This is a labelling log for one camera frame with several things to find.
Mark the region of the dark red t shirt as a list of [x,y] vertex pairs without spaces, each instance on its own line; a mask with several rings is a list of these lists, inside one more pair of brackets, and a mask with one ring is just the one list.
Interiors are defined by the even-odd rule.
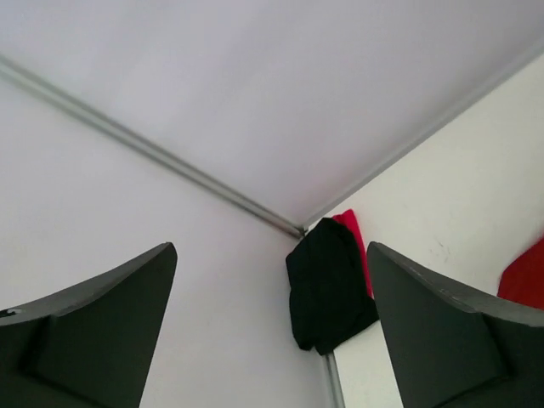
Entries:
[[540,237],[502,273],[497,296],[535,309],[544,307],[544,245]]

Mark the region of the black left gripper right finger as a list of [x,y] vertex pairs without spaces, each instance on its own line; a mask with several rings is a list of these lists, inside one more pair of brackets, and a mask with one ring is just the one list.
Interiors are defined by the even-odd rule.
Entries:
[[374,298],[405,407],[541,407],[543,313],[372,242]]

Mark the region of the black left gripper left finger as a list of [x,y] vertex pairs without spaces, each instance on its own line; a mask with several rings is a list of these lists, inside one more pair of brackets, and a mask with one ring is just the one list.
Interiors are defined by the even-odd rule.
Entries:
[[177,265],[171,242],[1,312],[3,407],[137,407]]

